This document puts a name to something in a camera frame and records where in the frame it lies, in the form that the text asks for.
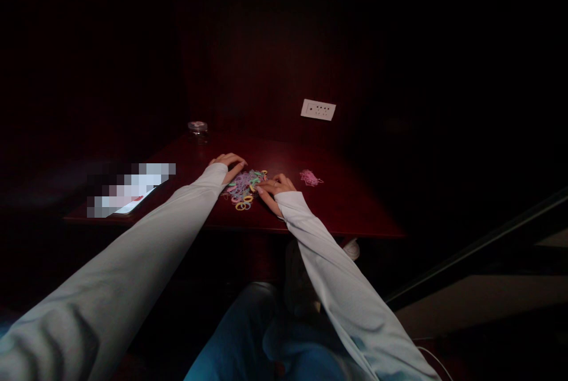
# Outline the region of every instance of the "wooden table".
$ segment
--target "wooden table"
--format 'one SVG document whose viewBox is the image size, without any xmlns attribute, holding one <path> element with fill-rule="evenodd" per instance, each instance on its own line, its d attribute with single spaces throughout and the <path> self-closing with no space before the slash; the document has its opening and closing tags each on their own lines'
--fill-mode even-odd
<svg viewBox="0 0 568 381">
<path fill-rule="evenodd" d="M 130 214 L 88 218 L 85 202 L 64 219 L 77 224 L 132 226 L 163 204 L 176 189 L 197 179 L 211 159 L 229 152 L 247 160 L 248 167 L 245 169 L 267 170 L 269 177 L 278 173 L 289 177 L 297 190 L 304 193 L 311 211 L 333 236 L 343 238 L 343 244 L 354 237 L 404 236 L 385 211 L 379 197 L 371 192 L 369 181 L 372 181 L 372 172 L 361 178 L 348 160 L 319 148 L 222 134 L 212 135 L 205 146 L 197 146 L 185 134 L 149 158 L 148 163 L 176 164 L 176 175 L 158 186 Z M 304 185 L 299 174 L 303 169 L 311 169 L 324 183 L 316 187 Z M 237 211 L 230 201 L 219 197 L 204 228 L 257 233 L 288 232 L 286 225 L 258 198 L 248 211 Z"/>
</svg>

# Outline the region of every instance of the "glass jar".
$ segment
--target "glass jar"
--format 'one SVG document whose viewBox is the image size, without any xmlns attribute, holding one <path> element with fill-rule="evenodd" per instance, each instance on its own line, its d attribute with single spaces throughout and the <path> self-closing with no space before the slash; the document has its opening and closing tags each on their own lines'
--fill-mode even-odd
<svg viewBox="0 0 568 381">
<path fill-rule="evenodd" d="M 207 144 L 209 141 L 209 131 L 207 131 L 207 123 L 201 121 L 188 122 L 191 140 L 196 144 Z"/>
</svg>

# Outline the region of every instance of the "pile of rubber bands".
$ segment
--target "pile of rubber bands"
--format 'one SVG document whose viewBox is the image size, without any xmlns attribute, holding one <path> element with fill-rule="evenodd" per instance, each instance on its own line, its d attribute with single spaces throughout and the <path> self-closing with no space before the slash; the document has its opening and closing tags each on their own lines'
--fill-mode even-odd
<svg viewBox="0 0 568 381">
<path fill-rule="evenodd" d="M 254 199 L 253 194 L 256 192 L 254 185 L 262 181 L 267 181 L 268 171 L 250 170 L 246 173 L 240 173 L 235 177 L 232 183 L 229 183 L 221 196 L 226 199 L 231 198 L 231 202 L 235 204 L 237 211 L 250 209 Z"/>
</svg>

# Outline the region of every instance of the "cable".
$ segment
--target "cable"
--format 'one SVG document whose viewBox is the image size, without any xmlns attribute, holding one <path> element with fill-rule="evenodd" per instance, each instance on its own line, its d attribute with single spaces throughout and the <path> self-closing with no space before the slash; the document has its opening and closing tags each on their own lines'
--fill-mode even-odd
<svg viewBox="0 0 568 381">
<path fill-rule="evenodd" d="M 435 355 L 432 354 L 431 351 L 427 350 L 427 349 L 424 348 L 424 347 L 420 347 L 420 346 L 417 346 L 416 348 L 419 349 L 419 350 L 424 350 L 424 351 L 425 351 L 426 353 L 428 353 L 430 356 L 432 356 L 433 358 L 435 358 L 435 359 L 436 359 L 436 362 L 438 362 L 438 363 L 440 364 L 440 366 L 446 371 L 446 374 L 448 375 L 448 378 L 450 379 L 450 381 L 454 381 L 453 378 L 451 377 L 450 373 L 449 373 L 448 370 L 446 369 L 446 367 L 442 364 L 441 361 L 438 360 L 438 358 L 437 358 Z"/>
</svg>

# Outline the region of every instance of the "white long-sleeve shirt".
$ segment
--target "white long-sleeve shirt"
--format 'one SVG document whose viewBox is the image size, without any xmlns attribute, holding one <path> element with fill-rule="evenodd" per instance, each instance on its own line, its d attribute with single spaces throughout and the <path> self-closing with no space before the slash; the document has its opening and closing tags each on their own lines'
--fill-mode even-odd
<svg viewBox="0 0 568 381">
<path fill-rule="evenodd" d="M 0 340 L 0 380 L 110 378 L 224 188 L 213 164 L 178 189 Z M 300 192 L 276 195 L 341 342 L 371 379 L 439 380 Z"/>
</svg>

